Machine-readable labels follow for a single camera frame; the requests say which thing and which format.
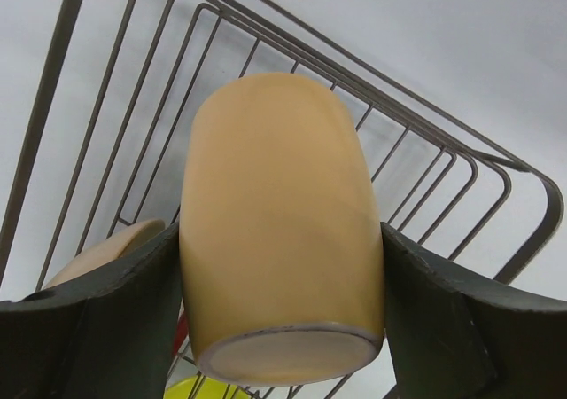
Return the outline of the red rimmed round plate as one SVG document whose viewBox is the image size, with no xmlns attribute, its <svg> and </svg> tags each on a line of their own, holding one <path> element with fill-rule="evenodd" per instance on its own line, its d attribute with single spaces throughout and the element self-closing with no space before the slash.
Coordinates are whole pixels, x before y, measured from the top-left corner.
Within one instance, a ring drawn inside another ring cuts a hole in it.
<svg viewBox="0 0 567 399">
<path fill-rule="evenodd" d="M 182 311 L 177 321 L 172 357 L 175 357 L 188 336 L 188 324 L 185 312 Z"/>
</svg>

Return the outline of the dark wire dish rack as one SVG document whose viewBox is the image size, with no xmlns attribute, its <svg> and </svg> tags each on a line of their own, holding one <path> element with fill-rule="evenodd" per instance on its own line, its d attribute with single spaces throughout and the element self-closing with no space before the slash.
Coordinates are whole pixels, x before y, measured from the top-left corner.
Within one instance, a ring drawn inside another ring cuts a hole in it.
<svg viewBox="0 0 567 399">
<path fill-rule="evenodd" d="M 548 176 L 270 0 L 1 0 L 1 297 L 180 214 L 190 125 L 239 77 L 303 74 L 348 107 L 382 219 L 513 284 L 555 234 Z"/>
</svg>

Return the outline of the yellow green bowl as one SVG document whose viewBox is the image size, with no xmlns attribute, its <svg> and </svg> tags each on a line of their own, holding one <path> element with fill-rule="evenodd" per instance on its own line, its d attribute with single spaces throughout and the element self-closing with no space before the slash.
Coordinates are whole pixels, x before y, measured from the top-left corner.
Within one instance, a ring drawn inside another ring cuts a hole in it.
<svg viewBox="0 0 567 399">
<path fill-rule="evenodd" d="M 165 399 L 249 399 L 251 398 L 240 387 L 229 385 L 215 379 L 200 375 L 189 377 L 168 387 L 164 394 Z"/>
</svg>

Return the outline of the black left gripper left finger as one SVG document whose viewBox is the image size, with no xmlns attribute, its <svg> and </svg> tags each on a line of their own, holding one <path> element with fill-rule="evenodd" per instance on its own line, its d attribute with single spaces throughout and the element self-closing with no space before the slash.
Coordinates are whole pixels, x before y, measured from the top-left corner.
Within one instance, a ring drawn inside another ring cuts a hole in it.
<svg viewBox="0 0 567 399">
<path fill-rule="evenodd" d="M 1 303 L 3 398 L 161 398 L 182 301 L 179 227 Z"/>
</svg>

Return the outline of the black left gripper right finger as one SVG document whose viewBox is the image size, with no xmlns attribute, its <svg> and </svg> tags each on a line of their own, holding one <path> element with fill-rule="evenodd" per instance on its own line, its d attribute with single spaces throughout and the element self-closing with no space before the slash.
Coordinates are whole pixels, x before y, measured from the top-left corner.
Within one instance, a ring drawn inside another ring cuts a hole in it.
<svg viewBox="0 0 567 399">
<path fill-rule="evenodd" d="M 381 225 L 399 398 L 564 398 L 566 303 L 451 262 Z"/>
</svg>

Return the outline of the beige mug yellow handle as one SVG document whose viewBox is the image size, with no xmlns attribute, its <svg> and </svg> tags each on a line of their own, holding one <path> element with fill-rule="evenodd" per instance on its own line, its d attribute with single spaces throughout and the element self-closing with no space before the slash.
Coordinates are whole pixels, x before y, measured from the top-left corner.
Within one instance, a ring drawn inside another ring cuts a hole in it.
<svg viewBox="0 0 567 399">
<path fill-rule="evenodd" d="M 206 376 L 301 385 L 378 356 L 377 202 L 350 113 L 319 82 L 251 74 L 203 103 L 190 128 L 179 248 L 191 352 Z"/>
</svg>

